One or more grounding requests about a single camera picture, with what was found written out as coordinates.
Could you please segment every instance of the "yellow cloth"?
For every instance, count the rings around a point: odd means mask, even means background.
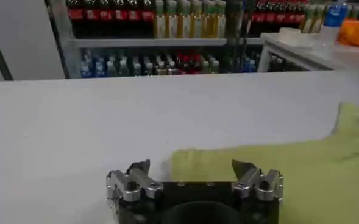
[[[359,223],[359,107],[342,104],[336,132],[322,140],[220,150],[178,150],[174,181],[234,181],[231,160],[285,176],[281,224]]]

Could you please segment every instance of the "white tabletop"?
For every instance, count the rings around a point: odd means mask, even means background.
[[[0,82],[0,224],[112,223],[105,174],[187,147],[330,134],[359,75],[285,72]]]
[[[289,42],[281,40],[278,33],[263,33],[261,38],[328,68],[359,71],[359,47],[345,46],[339,43],[320,46],[315,33],[297,36],[298,39],[301,38],[301,42],[304,42],[307,46],[312,45],[313,47],[290,45]]]

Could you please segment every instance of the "orange object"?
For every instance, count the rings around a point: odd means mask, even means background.
[[[349,46],[359,46],[359,20],[345,19],[340,28],[338,41]]]

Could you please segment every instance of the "red label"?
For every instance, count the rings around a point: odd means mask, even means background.
[[[99,10],[98,9],[88,9],[86,10],[86,15],[88,20],[98,20],[99,19]]]
[[[129,20],[132,20],[132,21],[140,20],[141,12],[139,10],[137,10],[137,11],[130,10],[130,11],[128,11],[128,18],[129,18]]]
[[[295,23],[301,23],[303,20],[305,19],[305,15],[304,14],[298,14],[294,17],[294,22]]]
[[[83,19],[83,9],[68,9],[68,16],[71,20]]]
[[[275,17],[275,22],[276,23],[283,23],[285,20],[285,14],[284,13],[279,13],[277,14],[277,16]]]
[[[272,23],[275,20],[275,13],[266,14],[266,22]]]
[[[266,14],[265,13],[259,13],[257,16],[257,22],[263,22],[266,18]]]
[[[251,21],[256,21],[256,20],[257,20],[257,17],[258,17],[258,13],[253,13],[253,14],[252,14]]]
[[[152,11],[143,11],[141,13],[141,16],[143,17],[144,21],[152,21],[152,20],[154,20],[154,17],[155,17],[155,15]]]
[[[103,21],[110,21],[113,20],[112,18],[112,12],[110,10],[101,10],[99,12],[99,17],[101,18],[101,20]]]
[[[285,23],[293,23],[294,22],[294,14],[293,13],[287,13],[285,17]]]
[[[116,20],[127,20],[128,12],[126,10],[115,10]]]

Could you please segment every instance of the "shelf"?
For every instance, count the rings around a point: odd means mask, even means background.
[[[185,46],[222,46],[227,42],[219,39],[69,39],[67,44],[75,47],[185,47]]]
[[[247,38],[247,45],[262,45],[263,40],[260,37],[249,37]]]

